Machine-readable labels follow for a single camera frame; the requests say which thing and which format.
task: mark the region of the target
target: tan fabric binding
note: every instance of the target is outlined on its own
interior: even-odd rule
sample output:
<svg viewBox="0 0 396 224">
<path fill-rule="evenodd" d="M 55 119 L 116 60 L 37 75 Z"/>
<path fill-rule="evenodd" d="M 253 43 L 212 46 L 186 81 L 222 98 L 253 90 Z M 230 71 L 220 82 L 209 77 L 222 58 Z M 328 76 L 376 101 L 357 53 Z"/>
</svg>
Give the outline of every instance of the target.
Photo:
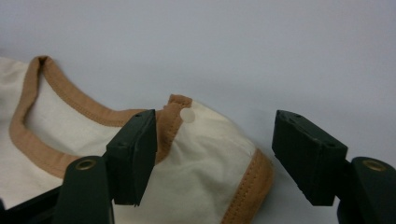
<svg viewBox="0 0 396 224">
<path fill-rule="evenodd" d="M 34 58 L 26 72 L 21 99 L 9 126 L 9 135 L 14 145 L 35 165 L 48 173 L 63 178 L 67 165 L 78 157 L 57 151 L 43 143 L 26 128 L 24 122 L 38 95 L 39 76 L 43 73 L 53 90 L 67 104 L 88 119 L 105 126 L 120 127 L 134 114 L 143 109 L 114 111 L 95 102 L 76 88 L 55 62 L 48 56 Z M 191 106 L 191 99 L 171 96 L 169 105 L 157 112 L 158 152 L 156 162 L 162 161 L 169 153 L 170 146 L 181 125 L 179 112 Z"/>
<path fill-rule="evenodd" d="M 250 223 L 271 188 L 273 179 L 272 163 L 256 149 L 221 223 Z"/>
</svg>

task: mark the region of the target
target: white wall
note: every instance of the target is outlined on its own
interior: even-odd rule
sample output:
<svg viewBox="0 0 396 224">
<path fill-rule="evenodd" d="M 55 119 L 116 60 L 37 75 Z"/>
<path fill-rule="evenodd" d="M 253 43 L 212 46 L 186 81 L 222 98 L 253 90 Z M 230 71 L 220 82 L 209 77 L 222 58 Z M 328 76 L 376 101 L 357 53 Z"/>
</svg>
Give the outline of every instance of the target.
<svg viewBox="0 0 396 224">
<path fill-rule="evenodd" d="M 277 109 L 396 166 L 394 1 L 1 1 L 0 56 L 48 54 L 100 103 L 157 108 L 181 93 L 226 115 L 274 160 L 254 223 L 336 223 L 273 156 Z"/>
</svg>

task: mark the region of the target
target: canvas fabric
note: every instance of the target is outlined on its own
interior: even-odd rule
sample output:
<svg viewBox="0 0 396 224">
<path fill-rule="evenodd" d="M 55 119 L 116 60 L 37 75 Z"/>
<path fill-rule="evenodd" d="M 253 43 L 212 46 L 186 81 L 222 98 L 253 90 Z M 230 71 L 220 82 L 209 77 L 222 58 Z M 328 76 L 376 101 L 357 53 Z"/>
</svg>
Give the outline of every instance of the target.
<svg viewBox="0 0 396 224">
<path fill-rule="evenodd" d="M 101 156 L 134 114 L 76 88 L 48 56 L 0 58 L 0 197 L 7 208 L 62 184 L 67 165 Z M 221 114 L 182 95 L 158 110 L 156 165 L 138 207 L 116 223 L 249 223 L 273 181 L 271 162 Z"/>
</svg>

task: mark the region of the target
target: white button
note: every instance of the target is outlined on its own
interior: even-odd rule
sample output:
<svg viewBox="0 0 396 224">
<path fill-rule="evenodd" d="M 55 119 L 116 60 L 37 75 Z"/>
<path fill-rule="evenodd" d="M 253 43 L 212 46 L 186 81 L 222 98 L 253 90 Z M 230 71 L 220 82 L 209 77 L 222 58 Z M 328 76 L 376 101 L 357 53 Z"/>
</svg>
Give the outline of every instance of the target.
<svg viewBox="0 0 396 224">
<path fill-rule="evenodd" d="M 195 113 L 190 108 L 183 108 L 180 110 L 180 117 L 186 123 L 192 123 L 195 121 Z"/>
</svg>

